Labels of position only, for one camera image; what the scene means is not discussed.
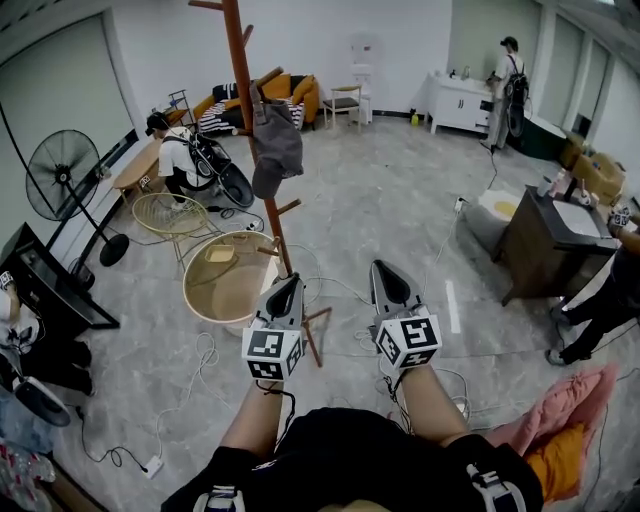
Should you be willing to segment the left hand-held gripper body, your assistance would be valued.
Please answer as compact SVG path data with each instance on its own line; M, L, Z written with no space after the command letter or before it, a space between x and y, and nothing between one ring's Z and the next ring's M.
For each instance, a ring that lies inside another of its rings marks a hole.
M284 382L304 355L302 321L262 320L255 312L250 326L243 329L242 360L254 380Z

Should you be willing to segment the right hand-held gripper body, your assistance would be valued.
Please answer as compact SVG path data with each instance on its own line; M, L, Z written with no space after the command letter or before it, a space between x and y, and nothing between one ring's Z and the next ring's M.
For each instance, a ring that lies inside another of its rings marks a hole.
M406 303L379 300L376 312L372 339L394 370L427 365L442 348L438 318L421 300Z

